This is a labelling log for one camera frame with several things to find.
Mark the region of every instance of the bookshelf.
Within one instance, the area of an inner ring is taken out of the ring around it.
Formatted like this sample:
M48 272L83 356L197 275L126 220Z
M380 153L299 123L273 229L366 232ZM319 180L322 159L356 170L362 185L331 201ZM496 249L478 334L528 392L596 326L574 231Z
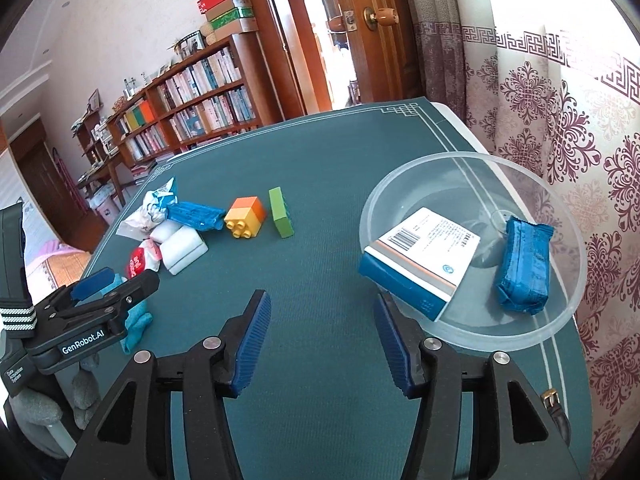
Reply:
M75 130L73 137L77 137L82 147L82 156L85 156L90 164L100 162L107 158L107 153L100 140L94 140L91 131L100 123L98 110L84 116L84 120Z
M225 56L226 65L221 61L212 67L220 56ZM184 79L188 74L191 85ZM177 86L178 81L186 82L187 89ZM126 165L132 168L218 137L282 120L258 36L244 32L172 66L129 99L108 119L107 126Z

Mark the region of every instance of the wooden bookshelf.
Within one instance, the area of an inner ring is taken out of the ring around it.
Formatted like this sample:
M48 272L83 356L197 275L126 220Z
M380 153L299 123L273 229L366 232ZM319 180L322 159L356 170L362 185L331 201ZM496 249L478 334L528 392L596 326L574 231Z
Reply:
M222 50L226 46L229 47L233 62L240 71L240 79L233 81L232 83L225 84L219 88L215 88L212 91L196 97L188 102L177 105L171 110L166 110L162 99L159 94L159 86L172 78L176 74L182 72L194 63L199 62L202 59L212 56L219 50ZM226 92L237 89L244 86L247 90L255 119L251 121L238 121L234 120L234 124L225 128L218 128L212 131L207 131L203 135L197 137L191 137L187 140L180 140L174 131L170 123L170 119L173 115L187 108L193 107L206 99L210 99ZM123 136L116 122L140 99L145 99L153 112L154 120L149 121L144 126L133 130L132 132ZM114 143L119 147L125 163L132 168L136 164L148 162L153 160L157 156L165 155L167 153L180 153L184 151L188 146L196 144L198 142L204 142L206 140L215 139L216 137L223 136L237 132L241 129L255 129L260 126L267 126L268 124L279 123L283 120L278 101L273 90L271 78L264 61L264 56L260 48L260 43L256 32L244 32L242 34L234 34L218 41L215 44L209 45L206 48L199 50L193 56L188 57L184 61L172 66L167 72L158 76L149 85L135 94L120 111L113 114L107 121L108 128L113 136ZM133 154L129 151L129 147L126 141L133 139L140 133L146 131L150 127L157 125L157 128L162 133L164 140L168 144L166 148L158 150L148 156L136 160Z
M73 137L77 137L82 147L82 156L86 156L89 163L94 164L107 159L107 153L100 140L94 140L91 131L100 123L98 110L84 117L84 121L78 126Z

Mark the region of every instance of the transparent plastic bowl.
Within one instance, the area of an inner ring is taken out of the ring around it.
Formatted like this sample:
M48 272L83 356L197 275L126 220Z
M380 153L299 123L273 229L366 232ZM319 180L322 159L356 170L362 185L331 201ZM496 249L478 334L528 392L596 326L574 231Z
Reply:
M480 237L471 265L437 321L396 298L400 310L425 332L462 348L513 351L548 339L572 318L586 284L586 250L569 209L542 179L482 153L418 158L389 173L369 195L360 218L361 248L421 207ZM535 316L504 309L494 293L510 216L554 227L549 298Z

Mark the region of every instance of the ceiling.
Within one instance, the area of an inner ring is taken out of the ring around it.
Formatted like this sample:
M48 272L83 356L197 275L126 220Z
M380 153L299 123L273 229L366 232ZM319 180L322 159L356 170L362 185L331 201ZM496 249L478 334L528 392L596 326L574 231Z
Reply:
M33 0L0 51L0 120L9 138L40 111L54 45L75 1Z

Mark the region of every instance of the metal screw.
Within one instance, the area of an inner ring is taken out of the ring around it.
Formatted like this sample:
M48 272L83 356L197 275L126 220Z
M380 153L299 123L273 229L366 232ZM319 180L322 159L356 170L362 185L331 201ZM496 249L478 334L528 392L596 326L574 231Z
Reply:
M149 350L141 350L133 356L133 360L139 365L146 363L149 359L151 359L151 352Z
M494 354L494 361L499 365L505 365L509 361L511 361L511 358L509 357L509 354L507 354L507 352L496 352Z
M202 346L204 346L204 348L206 348L207 350L215 350L216 348L219 348L219 346L222 345L222 340L219 337L207 337L203 342L202 342Z
M424 347L427 350L440 350L442 348L442 341L434 337L428 337L424 340Z

